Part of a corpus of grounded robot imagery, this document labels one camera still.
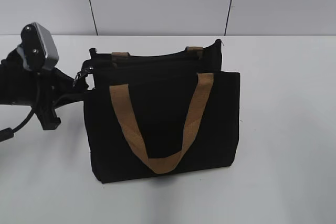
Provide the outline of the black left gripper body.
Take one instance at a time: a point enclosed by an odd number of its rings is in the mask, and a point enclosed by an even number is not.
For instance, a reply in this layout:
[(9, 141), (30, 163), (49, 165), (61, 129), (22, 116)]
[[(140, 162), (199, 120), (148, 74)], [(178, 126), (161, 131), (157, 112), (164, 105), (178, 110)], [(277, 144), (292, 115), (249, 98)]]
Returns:
[(1, 62), (1, 105), (29, 106), (30, 112), (14, 127), (21, 130), (36, 115), (43, 130), (55, 130), (61, 123), (55, 109), (56, 97), (64, 94), (54, 87), (54, 70), (36, 73), (25, 70), (21, 64)]

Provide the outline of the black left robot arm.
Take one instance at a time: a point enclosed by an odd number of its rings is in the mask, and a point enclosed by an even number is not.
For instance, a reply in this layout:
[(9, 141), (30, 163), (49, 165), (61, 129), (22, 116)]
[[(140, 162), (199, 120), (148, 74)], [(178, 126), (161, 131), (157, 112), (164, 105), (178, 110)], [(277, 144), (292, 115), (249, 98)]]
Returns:
[(18, 132), (33, 115), (43, 130), (55, 130), (61, 124), (56, 109), (81, 101), (87, 89), (83, 79), (76, 81), (58, 68), (38, 73), (25, 70), (21, 56), (13, 50), (1, 60), (1, 105), (29, 106), (31, 111), (18, 126), (1, 130), (1, 134)]

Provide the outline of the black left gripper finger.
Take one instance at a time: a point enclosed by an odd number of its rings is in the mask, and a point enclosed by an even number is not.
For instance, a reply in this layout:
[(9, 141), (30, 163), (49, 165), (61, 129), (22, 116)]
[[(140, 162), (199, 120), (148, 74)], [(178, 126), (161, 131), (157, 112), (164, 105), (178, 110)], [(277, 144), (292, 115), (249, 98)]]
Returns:
[(65, 106), (83, 101), (83, 93), (64, 93), (56, 97), (56, 106)]
[(54, 68), (54, 87), (61, 93), (82, 93), (89, 88), (84, 79), (72, 78), (58, 68)]

